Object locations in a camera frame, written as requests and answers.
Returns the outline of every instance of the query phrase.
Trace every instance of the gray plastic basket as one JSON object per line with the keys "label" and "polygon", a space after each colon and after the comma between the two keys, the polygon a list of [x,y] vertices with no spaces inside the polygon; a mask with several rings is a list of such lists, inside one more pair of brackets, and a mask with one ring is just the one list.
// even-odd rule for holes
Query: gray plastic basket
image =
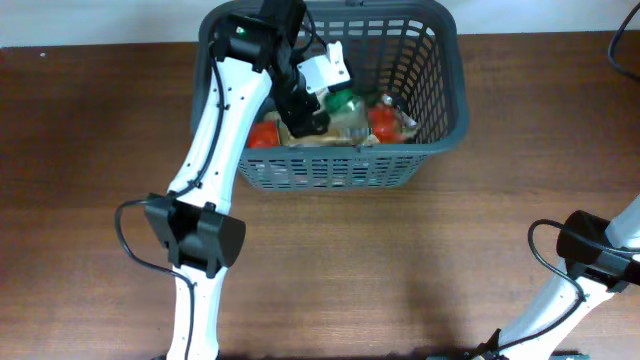
{"label": "gray plastic basket", "polygon": [[[261,0],[237,0],[214,9],[200,27],[192,129],[209,89],[209,33],[219,17],[252,14]],[[402,97],[419,123],[412,144],[367,147],[246,149],[239,169],[268,191],[393,188],[411,178],[430,155],[464,138],[469,112],[456,26],[451,14],[430,0],[308,2],[318,34],[340,40],[351,63],[356,90],[386,90]],[[301,34],[300,42],[308,39]],[[314,44],[311,55],[322,53]]]}

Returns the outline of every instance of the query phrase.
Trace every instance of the wooden table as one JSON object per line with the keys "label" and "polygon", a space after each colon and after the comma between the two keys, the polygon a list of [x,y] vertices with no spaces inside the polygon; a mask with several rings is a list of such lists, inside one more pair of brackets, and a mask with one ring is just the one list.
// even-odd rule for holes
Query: wooden table
{"label": "wooden table", "polygon": [[[640,191],[640,84],[611,33],[464,36],[472,126],[393,191],[263,193],[238,180],[248,236],[224,288],[224,354],[354,356],[475,347],[550,274],[526,231]],[[640,33],[620,53],[640,69]],[[168,349],[173,280],[120,249],[113,210],[163,192],[190,145],[194,44],[0,50],[0,358],[138,359]],[[140,213],[140,256],[166,254]],[[539,247],[553,256],[552,231]],[[635,358],[640,292],[562,344]]]}

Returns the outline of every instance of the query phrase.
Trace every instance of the black cable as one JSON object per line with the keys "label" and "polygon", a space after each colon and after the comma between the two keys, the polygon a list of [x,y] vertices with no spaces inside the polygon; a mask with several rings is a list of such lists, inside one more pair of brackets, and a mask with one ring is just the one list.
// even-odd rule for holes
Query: black cable
{"label": "black cable", "polygon": [[217,93],[220,99],[218,104],[218,122],[216,124],[216,130],[215,130],[215,133],[213,134],[213,140],[211,141],[211,146],[209,147],[209,151],[207,152],[207,158],[205,159],[205,162],[202,165],[202,168],[198,171],[196,178],[188,182],[188,185],[186,188],[184,188],[183,190],[180,190],[178,193],[173,195],[173,198],[175,199],[182,197],[188,194],[189,192],[191,192],[191,190],[195,188],[199,188],[201,186],[202,178],[204,178],[204,174],[207,173],[207,170],[209,169],[209,165],[211,165],[211,161],[213,160],[213,154],[216,149],[216,144],[218,143],[218,139],[220,138],[220,132],[222,131],[222,124],[224,121],[224,112],[225,112],[226,105],[224,103],[224,88],[222,87],[220,70],[218,69],[218,63],[216,62],[215,58],[211,59],[211,67],[213,68],[213,73],[215,74],[215,77],[216,77],[216,82],[218,86]]}
{"label": "black cable", "polygon": [[638,5],[636,5],[631,10],[627,18],[622,22],[622,25],[620,25],[620,29],[618,29],[618,32],[616,32],[616,34],[613,36],[613,39],[611,40],[611,43],[609,44],[609,51],[607,53],[609,62],[611,62],[611,65],[614,67],[614,69],[616,69],[617,72],[636,81],[640,81],[640,74],[625,69],[616,61],[616,47],[618,46],[618,42],[620,41],[622,34],[627,28],[627,25],[629,25],[631,19],[633,19],[638,10],[640,10],[640,3],[638,3]]}
{"label": "black cable", "polygon": [[548,261],[546,261],[542,255],[540,255],[540,252],[538,251],[538,249],[536,249],[535,243],[534,243],[534,239],[533,239],[533,233],[535,232],[535,229],[538,226],[541,225],[547,225],[547,226],[551,226],[554,227],[556,229],[560,229],[560,231],[569,234],[570,236],[574,237],[575,239],[577,239],[578,241],[588,244],[590,246],[593,246],[601,251],[608,251],[608,252],[613,252],[613,253],[618,253],[618,254],[623,254],[623,255],[637,255],[640,254],[640,249],[635,249],[635,250],[622,250],[622,249],[616,249],[610,246],[605,246],[602,245],[600,243],[597,243],[591,239],[588,239],[578,233],[576,233],[575,231],[571,230],[570,228],[568,228],[567,226],[557,222],[557,221],[553,221],[553,220],[546,220],[546,219],[542,219],[542,220],[538,220],[536,222],[534,222],[533,224],[531,224],[531,227],[529,227],[529,232],[527,234],[527,238],[528,238],[528,242],[529,242],[529,247],[531,248],[531,252],[533,253],[533,256],[536,258],[536,260],[538,260],[544,267],[546,267],[547,269],[551,270],[551,272],[553,272],[554,274],[560,276],[562,279],[566,280],[567,282],[569,282],[571,285],[573,285],[573,287],[576,288],[576,293],[577,293],[577,299],[576,301],[573,303],[573,305],[571,306],[571,308],[569,308],[569,310],[562,315],[561,317],[559,317],[556,321],[554,321],[551,325],[547,326],[546,328],[538,331],[537,333],[533,334],[533,335],[529,335],[526,336],[522,339],[519,340],[515,340],[512,341],[510,343],[504,344],[500,347],[498,347],[496,349],[496,353],[499,353],[501,351],[504,351],[508,348],[514,347],[516,345],[520,345],[522,343],[525,343],[527,341],[536,339],[540,336],[543,336],[549,332],[551,332],[552,330],[554,330],[555,328],[557,328],[558,326],[560,326],[560,324],[562,324],[563,322],[565,322],[571,315],[573,315],[578,308],[580,308],[580,305],[586,301],[586,295],[584,293],[584,289],[582,288],[582,286],[580,286],[580,284],[578,284],[577,281],[575,281],[574,279],[570,278],[567,274],[563,273],[560,269],[558,269],[557,267],[551,265]]}
{"label": "black cable", "polygon": [[[309,18],[309,23],[311,24],[311,29],[313,29],[313,31],[315,31],[316,24],[315,24],[315,22],[313,20],[311,20],[312,17],[311,17],[311,13],[309,12],[309,9],[307,9],[306,14],[307,14],[307,17]],[[305,30],[307,29],[307,26],[304,24],[304,22],[302,23],[302,28],[305,29]],[[299,55],[306,53],[307,50],[309,50],[309,48],[313,44],[313,39],[314,39],[313,32],[309,32],[309,31],[307,31],[307,32],[309,33],[309,41],[305,44],[305,46],[303,46],[303,47],[301,47],[299,49],[293,49],[293,51],[295,53],[299,54]]]}
{"label": "black cable", "polygon": [[189,358],[189,350],[191,349],[191,338],[193,335],[193,321],[194,321],[194,316],[195,316],[195,309],[194,309],[194,305],[195,305],[195,290],[194,287],[195,285],[184,275],[182,274],[178,274],[175,271],[172,271],[170,269],[158,266],[158,265],[154,265],[151,264],[149,262],[146,262],[142,259],[140,259],[139,257],[137,257],[133,251],[131,251],[131,248],[129,248],[129,244],[127,244],[127,240],[125,240],[124,238],[124,234],[122,233],[122,213],[124,211],[124,209],[126,208],[132,208],[132,207],[137,207],[137,206],[145,206],[148,205],[151,202],[151,200],[133,200],[133,201],[127,201],[124,204],[118,206],[118,208],[116,209],[116,213],[114,215],[115,218],[115,228],[116,228],[116,234],[118,234],[118,239],[120,240],[120,245],[122,245],[122,248],[124,249],[124,252],[131,258],[133,259],[133,261],[137,262],[138,264],[142,265],[143,267],[146,267],[147,269],[151,269],[154,271],[158,271],[161,272],[163,274],[166,275],[171,275],[175,278],[178,278],[182,281],[184,281],[184,283],[187,285],[187,288],[189,289],[189,298],[190,298],[190,302],[191,302],[191,309],[189,311],[189,337],[187,339],[187,347],[184,353],[184,359],[188,360]]}
{"label": "black cable", "polygon": [[311,24],[311,27],[307,26],[306,24],[302,24],[302,29],[304,31],[306,31],[307,33],[309,33],[311,35],[311,37],[309,38],[309,41],[307,42],[307,44],[303,47],[301,47],[300,49],[295,49],[295,52],[298,54],[304,54],[305,52],[307,52],[309,50],[309,48],[311,47],[311,45],[313,44],[313,40],[316,39],[318,40],[318,42],[320,44],[322,44],[322,46],[326,49],[327,48],[327,42],[324,41],[323,38],[320,37],[320,35],[318,35],[318,31],[316,28],[316,22],[313,19],[313,15],[311,15],[311,12],[309,11],[309,9],[307,8],[306,11],[307,14],[307,18],[309,18],[309,23]]}

